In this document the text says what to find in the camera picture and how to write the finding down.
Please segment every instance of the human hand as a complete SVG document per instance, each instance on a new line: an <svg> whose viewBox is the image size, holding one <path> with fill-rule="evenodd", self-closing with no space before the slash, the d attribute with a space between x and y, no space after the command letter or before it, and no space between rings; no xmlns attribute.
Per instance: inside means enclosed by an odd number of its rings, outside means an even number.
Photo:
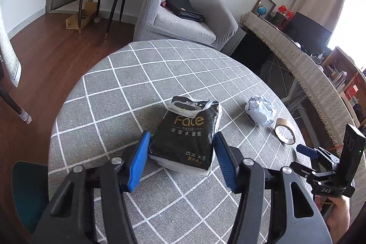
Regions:
<svg viewBox="0 0 366 244"><path fill-rule="evenodd" d="M325 223L328 225L333 243L336 244L350 226L350 198L341 196L328 199L334 203L334 207ZM315 197L315 204L321 211L324 202L321 202L320 196Z"/></svg>

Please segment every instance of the blue globe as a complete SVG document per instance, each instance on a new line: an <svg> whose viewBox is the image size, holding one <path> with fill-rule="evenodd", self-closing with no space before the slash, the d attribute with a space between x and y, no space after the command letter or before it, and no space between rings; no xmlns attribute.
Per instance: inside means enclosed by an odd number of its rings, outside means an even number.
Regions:
<svg viewBox="0 0 366 244"><path fill-rule="evenodd" d="M267 13L267 9L265 8L265 6L259 6L257 7L257 12L259 15L265 15Z"/></svg>

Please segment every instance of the gray armchair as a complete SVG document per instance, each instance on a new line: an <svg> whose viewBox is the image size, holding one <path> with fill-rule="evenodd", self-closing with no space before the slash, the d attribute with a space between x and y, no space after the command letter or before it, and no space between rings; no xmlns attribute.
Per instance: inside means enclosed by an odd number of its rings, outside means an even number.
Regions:
<svg viewBox="0 0 366 244"><path fill-rule="evenodd" d="M205 23L177 17L160 4L165 0L144 0L135 26L134 42L178 39L199 43L220 51L238 25L221 0L190 0L204 15Z"/></svg>

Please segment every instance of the blue gripper pad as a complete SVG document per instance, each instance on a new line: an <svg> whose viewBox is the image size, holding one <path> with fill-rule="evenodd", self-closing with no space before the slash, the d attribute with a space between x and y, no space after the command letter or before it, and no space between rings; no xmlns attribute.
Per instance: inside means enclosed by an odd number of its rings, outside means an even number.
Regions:
<svg viewBox="0 0 366 244"><path fill-rule="evenodd" d="M297 145L296 151L299 153L302 153L305 156L310 157L310 159L315 159L315 158L319 157L318 152L316 150L309 148L307 146L301 145L301 144Z"/></svg>
<svg viewBox="0 0 366 244"><path fill-rule="evenodd" d="M237 189L237 174L239 172L239 165L237 164L234 155L232 154L224 139L224 136L220 131L215 134L213 145L226 186L230 188L232 192L235 192Z"/></svg>
<svg viewBox="0 0 366 244"><path fill-rule="evenodd" d="M129 192L134 191L140 183L142 172L148 158L150 137L150 133L144 131L138 143L135 146L127 147L123 153L123 157L129 155L129 160L125 164L125 166L129 167L129 181L127 183Z"/></svg>

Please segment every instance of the masking tape roll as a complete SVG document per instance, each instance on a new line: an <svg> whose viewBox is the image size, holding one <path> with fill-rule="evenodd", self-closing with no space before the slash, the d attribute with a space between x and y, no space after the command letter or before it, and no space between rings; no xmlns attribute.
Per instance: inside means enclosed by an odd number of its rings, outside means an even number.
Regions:
<svg viewBox="0 0 366 244"><path fill-rule="evenodd" d="M279 130L279 127L280 126L283 126L285 128L287 128L291 135L292 135L292 139L289 139L289 138L286 138ZM295 128L293 127L293 125L286 119L282 119L282 118L277 118L277 121L276 121L276 125L274 127L274 132L276 133L276 136L277 138L279 138L280 141L282 141L283 143L285 144L288 144L288 145L293 145L295 144L296 142L296 139L295 139Z"/></svg>

